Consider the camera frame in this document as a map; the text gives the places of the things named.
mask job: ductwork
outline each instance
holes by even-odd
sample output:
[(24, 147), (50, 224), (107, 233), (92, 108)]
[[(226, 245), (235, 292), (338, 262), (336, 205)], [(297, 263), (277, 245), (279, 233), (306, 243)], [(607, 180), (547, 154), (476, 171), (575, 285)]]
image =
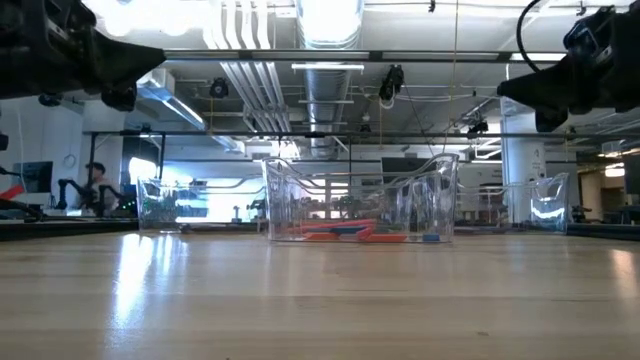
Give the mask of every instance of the ductwork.
[[(167, 69), (155, 69), (138, 80), (138, 96), (162, 102), (198, 130), (207, 128), (204, 120), (175, 93), (175, 78)], [(243, 146), (228, 136), (212, 136), (228, 152), (243, 152)]]
[[(296, 0), (300, 47), (320, 50), (352, 50), (358, 47), (364, 0)], [(305, 87), (311, 131), (331, 132), (342, 117), (343, 104), (319, 104), (345, 100), (351, 74), (346, 70), (306, 70)], [(334, 155), (332, 138), (311, 139), (315, 158)]]

